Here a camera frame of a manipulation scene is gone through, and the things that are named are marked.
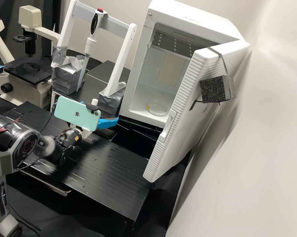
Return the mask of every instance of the robotic arm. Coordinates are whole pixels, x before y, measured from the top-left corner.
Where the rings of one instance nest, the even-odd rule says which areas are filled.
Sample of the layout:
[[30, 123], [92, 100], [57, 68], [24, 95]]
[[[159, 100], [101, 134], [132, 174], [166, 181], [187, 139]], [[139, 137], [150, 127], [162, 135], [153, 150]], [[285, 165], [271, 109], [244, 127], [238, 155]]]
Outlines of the robotic arm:
[[0, 114], [0, 234], [4, 237], [21, 236], [22, 229], [9, 213], [6, 197], [6, 175], [20, 170], [23, 161], [34, 152], [48, 157], [56, 149], [56, 142], [37, 131], [23, 127]]

